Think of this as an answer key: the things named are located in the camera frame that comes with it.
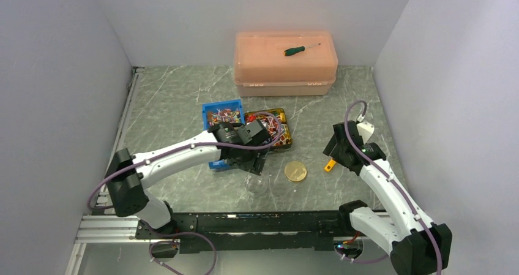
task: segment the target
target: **pink storage box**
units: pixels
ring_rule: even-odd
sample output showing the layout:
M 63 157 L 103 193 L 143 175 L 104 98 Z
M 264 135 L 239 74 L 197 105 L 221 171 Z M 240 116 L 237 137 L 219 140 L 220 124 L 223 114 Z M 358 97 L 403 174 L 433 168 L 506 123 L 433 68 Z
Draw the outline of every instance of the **pink storage box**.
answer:
M 293 56 L 292 47 L 321 45 Z M 328 32 L 242 32 L 236 35 L 234 82 L 240 96 L 318 96 L 335 82 L 337 54 Z

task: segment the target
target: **gold disc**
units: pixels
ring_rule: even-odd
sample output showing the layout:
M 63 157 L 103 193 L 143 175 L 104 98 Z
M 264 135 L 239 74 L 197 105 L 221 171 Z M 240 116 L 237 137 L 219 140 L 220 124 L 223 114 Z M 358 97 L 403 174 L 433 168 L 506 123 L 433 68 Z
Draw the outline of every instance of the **gold disc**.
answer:
M 307 167 L 302 162 L 296 160 L 285 166 L 285 176 L 292 182 L 299 182 L 307 176 Z

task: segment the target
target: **screwdriver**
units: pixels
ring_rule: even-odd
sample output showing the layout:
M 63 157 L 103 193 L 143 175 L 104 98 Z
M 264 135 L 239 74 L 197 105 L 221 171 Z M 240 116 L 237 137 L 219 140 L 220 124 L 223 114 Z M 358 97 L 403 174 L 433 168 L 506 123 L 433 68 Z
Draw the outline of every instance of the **screwdriver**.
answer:
M 289 49 L 285 50 L 285 56 L 293 56 L 296 53 L 300 53 L 302 51 L 305 51 L 307 48 L 316 47 L 318 45 L 321 45 L 321 44 L 317 43 L 317 44 L 310 45 L 308 47 L 292 47 L 292 48 L 289 48 Z

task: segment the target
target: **blue tray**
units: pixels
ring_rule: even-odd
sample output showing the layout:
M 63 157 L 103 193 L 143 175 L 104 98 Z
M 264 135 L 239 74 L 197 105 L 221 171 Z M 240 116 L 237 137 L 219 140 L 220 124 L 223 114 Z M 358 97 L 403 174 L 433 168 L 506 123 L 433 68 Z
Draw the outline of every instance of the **blue tray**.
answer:
M 241 99 L 203 104 L 202 120 L 204 121 L 204 130 L 208 130 L 208 128 L 211 126 L 210 121 L 208 121 L 208 117 L 211 117 L 212 115 L 215 119 L 217 119 L 218 122 L 245 123 Z M 218 160 L 216 162 L 210 162 L 209 168 L 221 170 L 229 169 L 230 166 L 227 165 L 224 160 Z

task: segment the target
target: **gray marble tabletop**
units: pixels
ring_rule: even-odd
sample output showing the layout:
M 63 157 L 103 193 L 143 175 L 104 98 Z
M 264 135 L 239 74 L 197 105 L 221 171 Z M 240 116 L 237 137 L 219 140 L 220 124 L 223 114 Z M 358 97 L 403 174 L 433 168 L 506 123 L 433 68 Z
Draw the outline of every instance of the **gray marble tabletop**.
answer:
M 188 139 L 203 130 L 202 104 L 237 98 L 232 67 L 147 67 L 125 145 L 131 153 L 142 153 Z M 207 164 L 170 176 L 150 191 L 169 202 L 175 212 L 338 209 L 352 200 L 381 209 L 373 191 L 354 173 L 340 165 L 330 173 L 323 170 L 329 158 L 322 151 L 333 134 L 332 125 L 344 119 L 346 107 L 355 99 L 368 102 L 366 120 L 375 125 L 370 141 L 380 145 L 406 186 L 371 68 L 339 66 L 337 80 L 325 96 L 242 98 L 245 112 L 284 108 L 293 136 L 289 151 L 268 155 L 262 174 L 267 182 L 264 192 L 246 188 L 247 172 L 216 172 Z M 292 183 L 284 174 L 285 165 L 292 160 L 302 162 L 308 170 L 299 183 Z

